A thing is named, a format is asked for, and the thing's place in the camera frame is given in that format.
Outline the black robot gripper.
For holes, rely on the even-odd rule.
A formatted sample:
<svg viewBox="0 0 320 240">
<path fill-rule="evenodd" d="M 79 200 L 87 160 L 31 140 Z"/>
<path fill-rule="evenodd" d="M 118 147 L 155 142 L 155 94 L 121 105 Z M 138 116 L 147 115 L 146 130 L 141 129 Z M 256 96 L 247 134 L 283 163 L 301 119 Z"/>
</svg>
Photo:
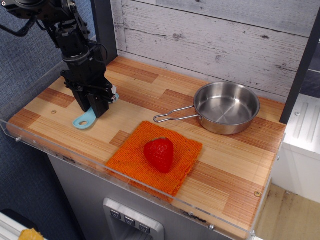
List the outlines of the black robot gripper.
<svg viewBox="0 0 320 240">
<path fill-rule="evenodd" d="M 64 57 L 68 70 L 61 72 L 80 108 L 87 112 L 90 106 L 97 118 L 109 110 L 113 85 L 105 78 L 106 67 L 94 56 Z"/>
</svg>

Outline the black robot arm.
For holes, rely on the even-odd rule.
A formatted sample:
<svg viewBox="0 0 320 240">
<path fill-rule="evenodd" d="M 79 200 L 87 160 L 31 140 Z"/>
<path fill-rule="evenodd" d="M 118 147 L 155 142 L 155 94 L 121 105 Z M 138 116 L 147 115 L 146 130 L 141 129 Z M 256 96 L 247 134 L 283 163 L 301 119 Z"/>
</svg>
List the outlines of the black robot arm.
<svg viewBox="0 0 320 240">
<path fill-rule="evenodd" d="M 73 0 L 2 0 L 2 7 L 27 23 L 19 31 L 0 28 L 16 37 L 24 37 L 37 24 L 46 31 L 68 69 L 61 72 L 84 112 L 92 109 L 100 118 L 116 100 L 113 85 L 105 78 L 106 65 L 101 51 L 103 44 L 90 40 L 90 31 Z"/>
</svg>

